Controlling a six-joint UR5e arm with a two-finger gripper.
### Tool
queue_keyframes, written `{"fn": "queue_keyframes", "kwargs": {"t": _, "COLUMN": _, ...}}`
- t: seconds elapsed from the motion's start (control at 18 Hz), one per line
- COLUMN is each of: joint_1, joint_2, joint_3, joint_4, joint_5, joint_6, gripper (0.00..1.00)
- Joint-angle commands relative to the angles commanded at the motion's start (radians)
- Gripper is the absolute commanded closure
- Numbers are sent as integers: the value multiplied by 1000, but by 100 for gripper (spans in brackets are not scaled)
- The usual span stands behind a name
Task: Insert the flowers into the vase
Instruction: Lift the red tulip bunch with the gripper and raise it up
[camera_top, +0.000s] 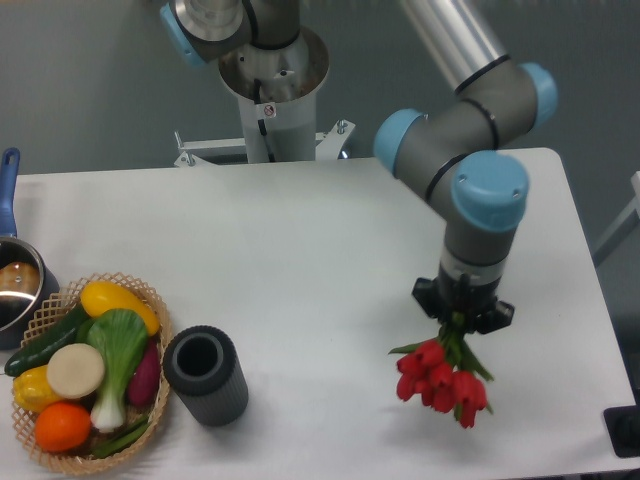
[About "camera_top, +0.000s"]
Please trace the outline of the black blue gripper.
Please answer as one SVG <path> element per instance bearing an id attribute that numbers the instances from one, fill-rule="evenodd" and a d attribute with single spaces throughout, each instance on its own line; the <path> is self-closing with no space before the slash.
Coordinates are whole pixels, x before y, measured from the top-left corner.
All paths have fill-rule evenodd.
<path id="1" fill-rule="evenodd" d="M 499 283 L 496 280 L 471 285 L 446 275 L 436 280 L 420 277 L 414 283 L 412 296 L 428 317 L 437 318 L 440 323 L 450 319 L 453 312 L 461 312 L 477 333 L 489 334 L 509 327 L 515 314 L 512 304 L 497 300 Z"/>

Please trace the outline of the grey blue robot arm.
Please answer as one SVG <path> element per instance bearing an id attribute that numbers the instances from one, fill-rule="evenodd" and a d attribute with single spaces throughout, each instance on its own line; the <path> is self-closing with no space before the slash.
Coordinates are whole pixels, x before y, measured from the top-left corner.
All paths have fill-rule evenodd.
<path id="1" fill-rule="evenodd" d="M 557 87 L 539 65 L 514 63 L 470 3 L 402 9 L 456 102 L 435 117 L 393 113 L 374 154 L 446 223 L 438 275 L 418 279 L 413 297 L 440 323 L 487 334 L 514 315 L 496 290 L 529 192 L 526 170 L 501 149 L 554 114 Z M 238 101 L 250 162 L 320 158 L 315 96 L 328 51 L 302 26 L 298 2 L 169 1 L 160 17 L 187 63 L 217 63 Z"/>

